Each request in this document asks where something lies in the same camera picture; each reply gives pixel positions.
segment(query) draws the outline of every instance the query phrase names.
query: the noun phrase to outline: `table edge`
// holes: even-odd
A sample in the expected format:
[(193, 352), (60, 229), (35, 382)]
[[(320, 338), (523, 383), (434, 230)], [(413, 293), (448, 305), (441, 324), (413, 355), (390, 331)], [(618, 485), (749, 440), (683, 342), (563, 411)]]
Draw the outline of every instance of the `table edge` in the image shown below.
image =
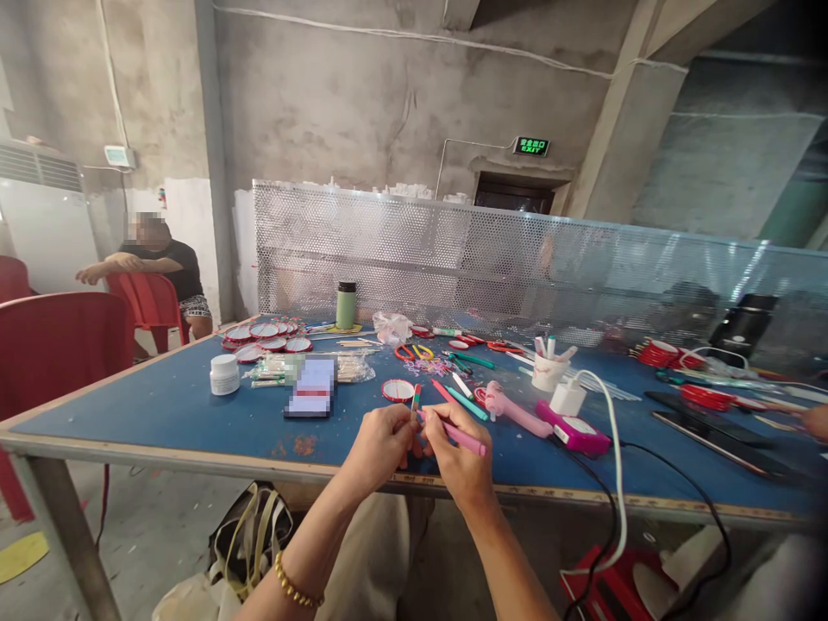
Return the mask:
[[(40, 436), (14, 433), (8, 430), (0, 430), (0, 446), (10, 453), (30, 457), (156, 467), (179, 472), (246, 479), (291, 480), (298, 483), (326, 482), (339, 472), (338, 466), (301, 461)], [(608, 506), (606, 496), (599, 491), (501, 484), (495, 484), (494, 489), (502, 499), (521, 502), (527, 500), (538, 504), (552, 502), (593, 509)], [(448, 497), (448, 490), (440, 477), (405, 472), (394, 473), (381, 491)], [(713, 524), (710, 510), (700, 501), (666, 499), (629, 493), (626, 493), (624, 498), (627, 513), (630, 516), (661, 519), (668, 522)], [(716, 509), (722, 521), (735, 528), (788, 531), (798, 530), (807, 525), (806, 517), (786, 511), (720, 504), (716, 504)]]

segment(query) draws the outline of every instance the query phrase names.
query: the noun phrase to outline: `gold bracelet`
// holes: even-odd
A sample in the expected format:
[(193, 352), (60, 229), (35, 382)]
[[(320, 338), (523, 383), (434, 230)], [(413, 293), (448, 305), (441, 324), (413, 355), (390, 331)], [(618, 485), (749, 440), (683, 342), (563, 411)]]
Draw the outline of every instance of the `gold bracelet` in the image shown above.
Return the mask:
[(285, 589), (285, 593), (290, 598), (293, 598), (299, 605), (307, 606), (308, 608), (318, 608), (325, 603), (325, 596), (320, 598), (312, 598), (310, 595), (304, 595), (291, 583), (290, 579), (285, 575), (285, 570), (282, 568), (282, 551), (276, 555), (276, 562), (273, 565), (276, 570), (276, 575), (279, 577), (279, 583)]

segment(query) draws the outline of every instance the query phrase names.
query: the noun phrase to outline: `red scissors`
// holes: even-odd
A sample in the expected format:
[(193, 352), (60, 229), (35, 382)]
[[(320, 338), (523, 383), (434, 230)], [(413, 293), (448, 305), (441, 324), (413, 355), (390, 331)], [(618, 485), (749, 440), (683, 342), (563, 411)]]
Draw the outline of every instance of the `red scissors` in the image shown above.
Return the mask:
[(492, 351), (499, 351), (499, 352), (512, 352), (513, 354), (524, 354), (525, 352), (522, 349), (515, 349), (509, 347), (506, 343), (502, 341), (489, 341), (486, 343), (486, 346), (489, 347)]

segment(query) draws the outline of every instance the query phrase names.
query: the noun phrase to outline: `doorway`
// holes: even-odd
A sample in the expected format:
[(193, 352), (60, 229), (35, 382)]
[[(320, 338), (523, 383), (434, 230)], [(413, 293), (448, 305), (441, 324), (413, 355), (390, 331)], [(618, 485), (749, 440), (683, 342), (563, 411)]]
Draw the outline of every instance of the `doorway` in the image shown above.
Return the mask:
[(555, 179), (481, 172), (474, 204), (548, 216), (555, 203), (556, 190), (566, 183)]

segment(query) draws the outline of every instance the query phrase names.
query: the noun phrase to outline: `white cup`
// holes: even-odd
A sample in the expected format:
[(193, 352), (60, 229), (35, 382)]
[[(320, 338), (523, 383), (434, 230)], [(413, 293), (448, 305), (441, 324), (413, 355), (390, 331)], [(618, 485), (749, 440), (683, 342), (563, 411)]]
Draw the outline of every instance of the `white cup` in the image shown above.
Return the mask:
[(556, 362), (542, 356), (535, 356), (535, 372), (532, 374), (532, 385), (544, 392), (555, 392), (561, 383), (563, 374), (569, 368), (569, 361)]

